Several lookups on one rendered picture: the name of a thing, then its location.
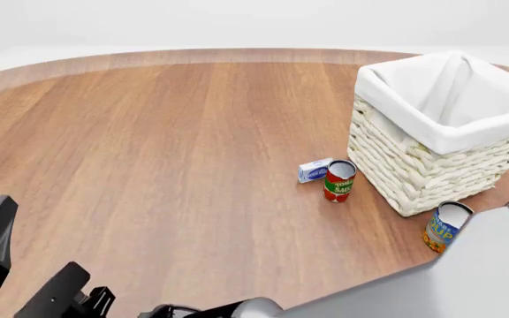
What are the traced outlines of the white woven basket, cloth liner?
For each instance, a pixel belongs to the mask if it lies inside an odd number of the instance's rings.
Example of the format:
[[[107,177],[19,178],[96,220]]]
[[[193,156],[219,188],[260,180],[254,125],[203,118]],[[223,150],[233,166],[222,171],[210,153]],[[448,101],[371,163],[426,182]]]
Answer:
[[[488,190],[509,169],[509,72],[459,51],[364,65],[347,153],[401,216]]]

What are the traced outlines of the small blue white box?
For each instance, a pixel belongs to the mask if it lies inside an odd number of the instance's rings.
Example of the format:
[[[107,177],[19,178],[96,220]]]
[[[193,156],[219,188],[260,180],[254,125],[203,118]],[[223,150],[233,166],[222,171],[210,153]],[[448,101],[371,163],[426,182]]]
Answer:
[[[324,178],[332,161],[333,158],[324,158],[319,161],[301,164],[298,170],[298,181],[304,184]]]

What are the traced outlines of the red tomato sauce can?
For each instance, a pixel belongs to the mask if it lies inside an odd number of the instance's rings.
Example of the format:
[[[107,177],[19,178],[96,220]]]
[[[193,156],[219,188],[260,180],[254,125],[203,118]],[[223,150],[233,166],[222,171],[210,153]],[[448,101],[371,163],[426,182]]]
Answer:
[[[351,161],[334,160],[327,169],[324,179],[323,195],[331,202],[347,200],[357,174],[357,167]]]

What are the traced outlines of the blue alphabet soup can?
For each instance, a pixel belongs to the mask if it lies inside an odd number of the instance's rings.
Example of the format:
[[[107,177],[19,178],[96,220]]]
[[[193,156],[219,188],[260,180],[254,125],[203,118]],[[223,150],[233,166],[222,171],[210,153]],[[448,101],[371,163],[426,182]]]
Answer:
[[[424,243],[432,251],[442,254],[472,214],[474,211],[463,203],[457,201],[440,203],[425,227]]]

